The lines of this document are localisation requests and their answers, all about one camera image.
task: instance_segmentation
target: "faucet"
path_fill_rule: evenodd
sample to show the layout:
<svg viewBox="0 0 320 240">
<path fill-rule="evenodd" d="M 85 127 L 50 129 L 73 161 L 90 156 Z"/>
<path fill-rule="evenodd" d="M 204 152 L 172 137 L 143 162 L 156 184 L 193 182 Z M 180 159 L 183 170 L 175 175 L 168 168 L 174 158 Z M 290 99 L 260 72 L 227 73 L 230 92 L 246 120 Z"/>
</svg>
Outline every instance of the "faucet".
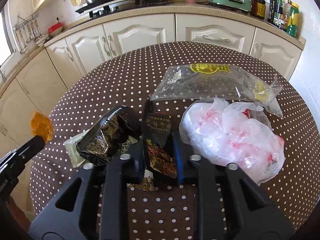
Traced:
<svg viewBox="0 0 320 240">
<path fill-rule="evenodd" d="M 1 69 L 0 69 L 0 75 L 2 77 L 2 81 L 5 83 L 7 81 L 7 78 L 4 75 L 5 72 L 2 73 Z"/>
</svg>

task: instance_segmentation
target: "metal screw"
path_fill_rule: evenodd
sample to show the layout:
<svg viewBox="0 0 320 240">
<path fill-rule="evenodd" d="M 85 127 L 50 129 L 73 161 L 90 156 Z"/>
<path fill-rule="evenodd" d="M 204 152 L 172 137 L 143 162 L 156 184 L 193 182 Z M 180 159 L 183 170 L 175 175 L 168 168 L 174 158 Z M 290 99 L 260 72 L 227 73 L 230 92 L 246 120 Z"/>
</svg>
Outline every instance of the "metal screw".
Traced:
<svg viewBox="0 0 320 240">
<path fill-rule="evenodd" d="M 120 155 L 121 160 L 129 160 L 131 158 L 131 155 L 129 153 L 124 153 Z"/>
<path fill-rule="evenodd" d="M 197 162 L 197 161 L 201 160 L 201 156 L 198 154 L 193 154 L 190 156 L 190 160 Z"/>
<path fill-rule="evenodd" d="M 232 171 L 236 171 L 239 168 L 239 166 L 236 163 L 229 163 L 228 169 Z"/>
<path fill-rule="evenodd" d="M 94 167 L 93 163 L 86 163 L 85 165 L 83 165 L 83 168 L 85 170 L 91 170 L 91 169 L 93 169 L 93 167 Z"/>
</svg>

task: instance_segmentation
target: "orange peel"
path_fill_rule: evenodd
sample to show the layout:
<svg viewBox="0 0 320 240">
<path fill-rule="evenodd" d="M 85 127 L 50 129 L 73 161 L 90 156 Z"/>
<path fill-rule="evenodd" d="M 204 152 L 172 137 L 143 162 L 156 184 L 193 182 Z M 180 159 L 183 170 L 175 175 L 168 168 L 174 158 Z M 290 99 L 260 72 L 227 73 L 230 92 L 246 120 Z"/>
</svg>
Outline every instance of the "orange peel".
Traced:
<svg viewBox="0 0 320 240">
<path fill-rule="evenodd" d="M 49 142 L 53 138 L 53 125 L 49 117 L 35 112 L 30 121 L 31 133 L 33 136 L 39 135 L 45 141 Z"/>
</svg>

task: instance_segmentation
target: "polka dot tablecloth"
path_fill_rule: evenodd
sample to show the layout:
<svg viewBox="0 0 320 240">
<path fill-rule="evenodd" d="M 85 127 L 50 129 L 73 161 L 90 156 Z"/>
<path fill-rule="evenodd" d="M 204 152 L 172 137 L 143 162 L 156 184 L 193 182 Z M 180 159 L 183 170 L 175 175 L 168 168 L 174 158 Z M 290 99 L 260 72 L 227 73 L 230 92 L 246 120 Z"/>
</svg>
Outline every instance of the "polka dot tablecloth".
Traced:
<svg viewBox="0 0 320 240">
<path fill-rule="evenodd" d="M 89 129 L 116 105 L 127 105 L 142 117 L 144 101 L 161 82 L 166 69 L 196 62 L 239 65 L 269 84 L 276 73 L 270 65 L 246 54 L 194 42 L 152 45 L 100 65 L 77 82 L 51 112 L 54 138 L 33 158 L 31 167 L 30 188 L 36 214 L 78 171 L 72 168 L 64 141 Z M 283 77 L 278 77 L 284 85 L 277 96 L 284 117 L 265 113 L 274 133 L 285 141 L 286 159 L 280 173 L 261 187 L 297 230 L 318 200 L 319 133 L 303 99 Z M 160 101 L 156 106 L 169 114 L 173 126 L 178 127 L 191 103 L 192 100 Z M 195 193 L 196 187 L 190 185 L 155 192 L 128 189 L 130 238 L 192 239 Z"/>
</svg>

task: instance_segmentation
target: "gas stove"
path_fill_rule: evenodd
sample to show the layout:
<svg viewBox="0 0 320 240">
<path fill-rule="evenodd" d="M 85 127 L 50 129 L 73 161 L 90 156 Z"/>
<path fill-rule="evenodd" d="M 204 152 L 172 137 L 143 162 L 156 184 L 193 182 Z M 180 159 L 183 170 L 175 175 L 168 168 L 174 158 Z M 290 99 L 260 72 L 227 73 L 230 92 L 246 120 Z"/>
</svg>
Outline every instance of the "gas stove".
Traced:
<svg viewBox="0 0 320 240">
<path fill-rule="evenodd" d="M 168 0 L 100 0 L 80 8 L 76 12 L 79 14 L 89 13 L 89 20 L 93 20 L 116 12 L 168 3 Z"/>
</svg>

